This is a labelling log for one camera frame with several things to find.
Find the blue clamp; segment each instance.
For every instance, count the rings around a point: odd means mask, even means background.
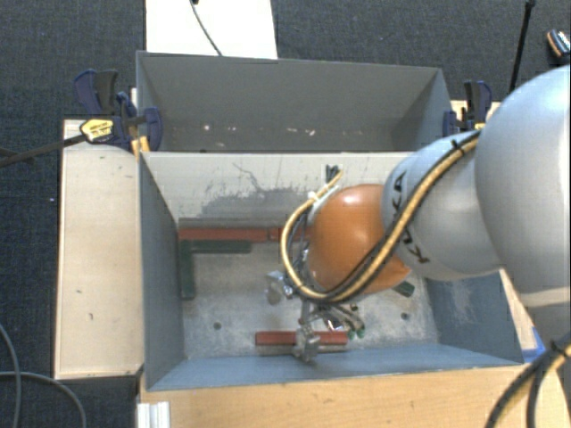
[[[488,111],[492,107],[492,90],[483,81],[466,81],[466,103],[462,107],[462,116],[454,111],[446,111],[443,119],[443,136],[474,130],[476,124],[485,124]]]
[[[149,140],[151,151],[158,151],[162,140],[162,119],[155,106],[146,108],[142,116],[137,116],[137,107],[125,92],[115,95],[115,81],[118,72],[115,70],[86,70],[79,73],[73,81],[73,92],[76,100],[92,117],[106,117],[113,123],[113,138],[104,143],[126,151],[131,150],[131,141],[135,135],[145,135]]]

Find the black carpet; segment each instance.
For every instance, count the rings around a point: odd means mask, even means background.
[[[82,112],[71,81],[82,70],[117,69],[135,85],[145,47],[145,0],[0,0],[0,147],[24,151],[60,137]],[[283,58],[441,67],[452,98],[465,79],[508,91],[525,0],[272,0]],[[569,30],[570,0],[538,0],[520,82],[550,68],[545,32]],[[21,368],[50,375],[58,237],[58,154],[0,169],[0,323]],[[0,345],[0,371],[11,368]],[[128,427],[133,378],[69,383],[89,426]],[[0,428],[11,426],[13,381],[0,382]],[[58,390],[24,383],[21,427],[79,426]]]

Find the bin floor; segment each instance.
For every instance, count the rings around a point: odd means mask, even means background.
[[[254,244],[248,254],[195,254],[194,264],[196,296],[183,303],[188,358],[258,355],[256,332],[296,329],[301,301],[271,306],[264,292],[264,276],[282,269],[276,243]],[[410,274],[407,281],[416,288],[410,298],[388,290],[358,303],[366,335],[347,349],[438,341],[424,280]],[[314,328],[326,329],[321,322]]]

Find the yellow cable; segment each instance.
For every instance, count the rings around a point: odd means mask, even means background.
[[[390,256],[393,248],[396,246],[402,233],[404,232],[405,227],[409,224],[418,205],[425,198],[430,187],[432,187],[438,178],[448,169],[450,169],[452,165],[454,165],[467,153],[473,151],[476,148],[478,137],[479,136],[476,136],[465,143],[459,143],[456,151],[451,152],[451,154],[446,157],[446,159],[442,160],[438,165],[432,168],[432,170],[425,176],[423,181],[418,185],[415,193],[407,201],[404,209],[402,210],[399,220],[394,225],[393,231],[389,236],[387,236],[385,245],[373,259],[365,272],[360,276],[357,276],[351,285],[349,285],[343,292],[338,293],[336,296],[332,297],[331,292],[318,292],[303,283],[303,280],[297,275],[289,259],[287,251],[287,240],[295,221],[301,216],[301,214],[303,214],[304,211],[310,208],[318,198],[323,196],[323,194],[325,194],[333,184],[337,182],[337,178],[340,177],[341,174],[339,173],[337,177],[325,185],[314,198],[309,199],[302,206],[297,208],[297,210],[294,211],[294,213],[285,223],[284,230],[280,238],[280,253],[282,260],[284,261],[285,271],[289,275],[289,278],[294,284],[295,288],[306,298],[312,300],[327,300],[332,303],[346,301],[347,299],[357,294],[359,290],[361,290],[372,278],[377,275],[378,269]]]

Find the white paper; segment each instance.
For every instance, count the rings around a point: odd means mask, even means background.
[[[196,10],[223,55],[277,58],[270,0],[200,0]],[[188,0],[146,0],[146,50],[216,55]]]

